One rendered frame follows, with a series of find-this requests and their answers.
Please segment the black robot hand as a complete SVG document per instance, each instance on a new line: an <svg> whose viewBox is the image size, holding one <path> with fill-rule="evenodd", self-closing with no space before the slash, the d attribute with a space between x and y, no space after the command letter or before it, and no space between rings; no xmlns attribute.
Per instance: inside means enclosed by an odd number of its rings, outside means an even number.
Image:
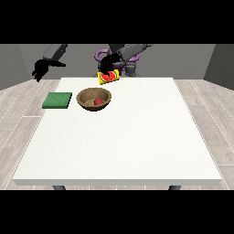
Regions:
<svg viewBox="0 0 234 234"><path fill-rule="evenodd" d="M114 71L115 67L121 62L121 57L117 53L108 55L101 60L100 72L108 75L110 71Z"/></svg>
<svg viewBox="0 0 234 234"><path fill-rule="evenodd" d="M66 64L62 63L60 61L50 60L50 59L39 59L35 63L35 68L32 72L32 76L35 78L35 80L37 82L40 82L40 80L43 78L43 76L47 74L49 67L62 67L62 68L64 68L65 66L66 66Z"/></svg>

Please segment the yellow cup with melon print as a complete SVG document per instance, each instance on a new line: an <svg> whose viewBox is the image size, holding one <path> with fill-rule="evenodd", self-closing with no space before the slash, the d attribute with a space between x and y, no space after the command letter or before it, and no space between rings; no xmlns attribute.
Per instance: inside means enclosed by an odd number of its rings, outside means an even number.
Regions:
<svg viewBox="0 0 234 234"><path fill-rule="evenodd" d="M110 71L108 75L105 75L102 72L98 72L97 76L98 76L100 85L116 81L120 78L119 70L117 69L115 69L114 71Z"/></svg>

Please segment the green square pad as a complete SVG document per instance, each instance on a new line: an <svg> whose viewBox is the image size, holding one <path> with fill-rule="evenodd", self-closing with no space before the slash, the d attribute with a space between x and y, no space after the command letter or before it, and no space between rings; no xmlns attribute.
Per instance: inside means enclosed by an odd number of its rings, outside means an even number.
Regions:
<svg viewBox="0 0 234 234"><path fill-rule="evenodd" d="M71 92L50 92L42 104L43 109L67 109Z"/></svg>

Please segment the brown wooden bowl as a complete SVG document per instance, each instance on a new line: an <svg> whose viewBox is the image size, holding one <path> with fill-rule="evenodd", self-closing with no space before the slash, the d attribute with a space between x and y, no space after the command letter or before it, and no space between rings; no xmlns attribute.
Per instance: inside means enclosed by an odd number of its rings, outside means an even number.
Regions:
<svg viewBox="0 0 234 234"><path fill-rule="evenodd" d="M112 95L104 88L87 88L77 95L77 103L86 111L97 112L104 109L111 101ZM103 103L95 105L95 99L102 99Z"/></svg>

